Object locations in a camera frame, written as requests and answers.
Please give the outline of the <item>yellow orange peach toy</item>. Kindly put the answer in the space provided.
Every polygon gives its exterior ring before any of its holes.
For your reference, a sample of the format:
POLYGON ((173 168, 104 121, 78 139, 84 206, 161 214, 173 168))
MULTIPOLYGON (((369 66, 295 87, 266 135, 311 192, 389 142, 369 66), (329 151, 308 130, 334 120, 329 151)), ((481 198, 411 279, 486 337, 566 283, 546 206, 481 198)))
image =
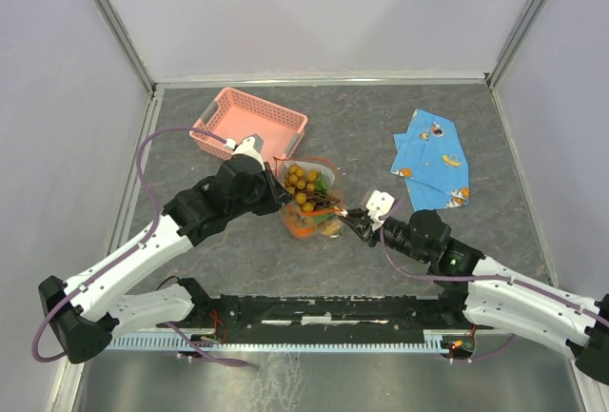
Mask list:
POLYGON ((318 229, 321 235, 334 238, 342 235, 343 225, 339 219, 325 220, 318 224, 318 229))

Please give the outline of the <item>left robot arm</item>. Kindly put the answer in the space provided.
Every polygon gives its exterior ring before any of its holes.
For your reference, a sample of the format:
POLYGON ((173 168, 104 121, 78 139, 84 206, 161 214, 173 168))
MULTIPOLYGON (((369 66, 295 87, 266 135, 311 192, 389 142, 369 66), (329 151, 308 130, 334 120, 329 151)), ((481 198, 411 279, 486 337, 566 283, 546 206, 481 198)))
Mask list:
POLYGON ((131 240, 88 270, 62 280, 54 275, 38 285, 50 328, 71 363, 86 362, 110 342, 147 325, 204 324, 210 303, 201 287, 177 284, 130 296, 128 291, 151 272, 223 232, 228 223, 251 213, 273 214, 292 200, 270 165, 244 154, 222 162, 218 171, 178 192, 131 240))

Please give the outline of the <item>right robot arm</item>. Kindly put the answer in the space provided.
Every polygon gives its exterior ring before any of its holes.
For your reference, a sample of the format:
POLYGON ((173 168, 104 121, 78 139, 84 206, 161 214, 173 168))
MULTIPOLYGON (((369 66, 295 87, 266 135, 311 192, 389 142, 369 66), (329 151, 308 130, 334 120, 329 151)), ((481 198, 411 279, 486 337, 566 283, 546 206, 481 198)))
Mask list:
POLYGON ((608 382, 607 299, 583 297, 518 273, 453 238, 434 210, 416 211, 407 222, 365 209, 344 211, 340 218, 367 245, 427 265, 424 279, 457 293, 436 305, 444 325, 468 321, 507 331, 560 353, 587 377, 608 382))

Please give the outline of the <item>clear zip top bag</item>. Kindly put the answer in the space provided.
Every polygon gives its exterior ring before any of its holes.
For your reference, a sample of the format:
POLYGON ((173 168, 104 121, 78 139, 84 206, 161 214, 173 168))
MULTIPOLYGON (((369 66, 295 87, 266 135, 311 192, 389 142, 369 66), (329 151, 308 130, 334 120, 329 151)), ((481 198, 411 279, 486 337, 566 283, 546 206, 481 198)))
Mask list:
POLYGON ((280 211, 288 232, 301 240, 341 236, 345 203, 339 169, 322 157, 276 158, 275 165, 279 183, 293 197, 280 211))

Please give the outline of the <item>green longan bunch toy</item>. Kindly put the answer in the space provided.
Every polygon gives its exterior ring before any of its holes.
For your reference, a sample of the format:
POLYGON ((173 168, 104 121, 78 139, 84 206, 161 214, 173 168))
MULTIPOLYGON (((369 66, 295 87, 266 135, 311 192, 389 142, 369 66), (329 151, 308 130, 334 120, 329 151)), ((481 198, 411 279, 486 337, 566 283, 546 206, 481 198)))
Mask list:
POLYGON ((302 213, 334 209, 341 198, 333 189, 330 177, 320 167, 292 163, 283 172, 285 189, 292 194, 302 213))

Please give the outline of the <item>orange persimmon toy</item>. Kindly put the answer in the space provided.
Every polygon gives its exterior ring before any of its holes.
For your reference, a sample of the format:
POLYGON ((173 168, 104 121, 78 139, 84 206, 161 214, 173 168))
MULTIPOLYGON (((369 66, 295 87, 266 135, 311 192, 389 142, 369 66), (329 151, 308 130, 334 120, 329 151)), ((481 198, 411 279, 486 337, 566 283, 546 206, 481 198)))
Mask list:
POLYGON ((283 222, 289 233, 297 239, 308 239, 320 234, 318 224, 325 220, 337 219, 332 211, 321 210, 301 213, 289 210, 283 215, 283 222))

